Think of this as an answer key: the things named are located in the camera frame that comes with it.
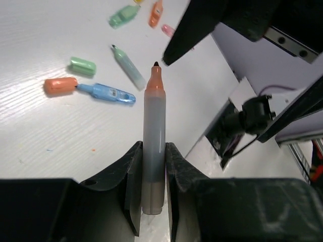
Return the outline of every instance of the purple cable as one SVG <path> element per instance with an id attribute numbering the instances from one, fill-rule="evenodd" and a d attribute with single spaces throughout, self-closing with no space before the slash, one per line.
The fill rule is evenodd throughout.
<path id="1" fill-rule="evenodd" d="M 266 86 L 266 87 L 262 88 L 262 90 L 259 92 L 259 96 L 261 96 L 264 93 L 264 91 L 266 91 L 269 88 L 280 88 L 280 89 L 289 90 L 289 91 L 295 91 L 296 90 L 296 88 L 282 86 L 282 85 L 269 85 L 269 86 Z"/>

